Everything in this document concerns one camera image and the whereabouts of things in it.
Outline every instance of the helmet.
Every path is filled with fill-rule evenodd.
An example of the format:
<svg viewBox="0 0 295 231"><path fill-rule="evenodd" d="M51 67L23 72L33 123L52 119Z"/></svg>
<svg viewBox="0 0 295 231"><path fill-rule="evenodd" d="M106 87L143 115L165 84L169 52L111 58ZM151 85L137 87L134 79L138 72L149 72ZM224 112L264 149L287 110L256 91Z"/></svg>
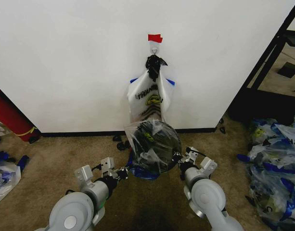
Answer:
<svg viewBox="0 0 295 231"><path fill-rule="evenodd" d="M132 164L153 174L172 169L176 164L172 160L173 154L181 153L181 142L177 132L159 120L140 122L131 139L129 142L133 149Z"/></svg>

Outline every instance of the red fire extinguisher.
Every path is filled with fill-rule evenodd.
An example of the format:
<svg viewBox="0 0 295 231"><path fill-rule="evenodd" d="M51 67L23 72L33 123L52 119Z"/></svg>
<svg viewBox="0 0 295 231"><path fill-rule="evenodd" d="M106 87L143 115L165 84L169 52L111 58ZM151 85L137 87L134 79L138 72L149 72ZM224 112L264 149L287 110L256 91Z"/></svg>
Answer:
<svg viewBox="0 0 295 231"><path fill-rule="evenodd" d="M0 122L7 126L23 141L35 142L40 131L16 108L0 90Z"/></svg>

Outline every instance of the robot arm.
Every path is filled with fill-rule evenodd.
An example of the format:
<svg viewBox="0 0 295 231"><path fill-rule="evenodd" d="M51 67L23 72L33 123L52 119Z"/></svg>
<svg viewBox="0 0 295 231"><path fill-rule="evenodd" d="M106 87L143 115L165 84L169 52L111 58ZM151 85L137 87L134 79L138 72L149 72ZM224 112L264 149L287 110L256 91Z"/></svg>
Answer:
<svg viewBox="0 0 295 231"><path fill-rule="evenodd" d="M195 165L198 154L201 153L188 147L185 157L178 153L173 156L173 159L178 160L180 178L186 183L184 193L190 208L200 218L207 216L212 231L243 231L240 223L225 210L226 198L223 189L209 179L217 168L216 162L205 157L199 169Z"/></svg>
<svg viewBox="0 0 295 231"><path fill-rule="evenodd" d="M75 171L81 192L62 197L52 209L49 225L36 231L93 231L93 227L104 216L104 203L111 196L118 182L128 178L126 168L114 170L113 158L107 157L96 168L102 177L92 182L93 173L89 165Z"/></svg>

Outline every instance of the yellow strap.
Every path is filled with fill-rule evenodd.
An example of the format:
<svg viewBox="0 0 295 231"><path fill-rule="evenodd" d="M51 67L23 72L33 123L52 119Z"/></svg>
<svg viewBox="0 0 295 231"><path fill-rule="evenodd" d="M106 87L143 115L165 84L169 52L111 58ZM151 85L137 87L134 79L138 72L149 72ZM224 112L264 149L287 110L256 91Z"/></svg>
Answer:
<svg viewBox="0 0 295 231"><path fill-rule="evenodd" d="M37 129L37 128L36 127L32 127L31 130L30 131L27 131L26 133L23 133L23 134L20 134L20 135L18 135L18 134L15 133L15 135L17 135L17 136L24 136L24 135L26 135L28 133L32 133L35 129Z"/></svg>

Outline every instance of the floor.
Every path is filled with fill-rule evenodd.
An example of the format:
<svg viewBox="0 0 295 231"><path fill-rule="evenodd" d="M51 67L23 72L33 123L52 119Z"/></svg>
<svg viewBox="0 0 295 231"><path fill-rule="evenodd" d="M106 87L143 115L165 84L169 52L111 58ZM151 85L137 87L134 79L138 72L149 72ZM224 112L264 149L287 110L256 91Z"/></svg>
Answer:
<svg viewBox="0 0 295 231"><path fill-rule="evenodd" d="M295 75L292 78L287 78L277 73L278 70L280 70L286 62L295 64L295 47L290 47L287 44L283 48L278 59L276 60L258 89L268 92L295 96L295 92L293 92L295 90ZM249 83L248 87L252 86L260 70Z"/></svg>
<svg viewBox="0 0 295 231"><path fill-rule="evenodd" d="M245 199L249 181L245 165L236 158L247 153L249 134L239 122L224 117L226 134L180 134L183 150L193 146L218 163L212 179L224 190L226 209L245 231L268 231ZM116 167L123 166L128 151L119 151L112 137L41 138L33 144L22 142L13 134L2 137L0 151L30 162L19 184L0 202L0 231L33 231L48 224L54 204L67 189L78 190L74 170L102 158L113 157ZM121 231L209 231L206 219L199 219L183 194L184 182L175 166L157 180L148 181L130 175L119 183L105 204L106 213L97 230Z"/></svg>

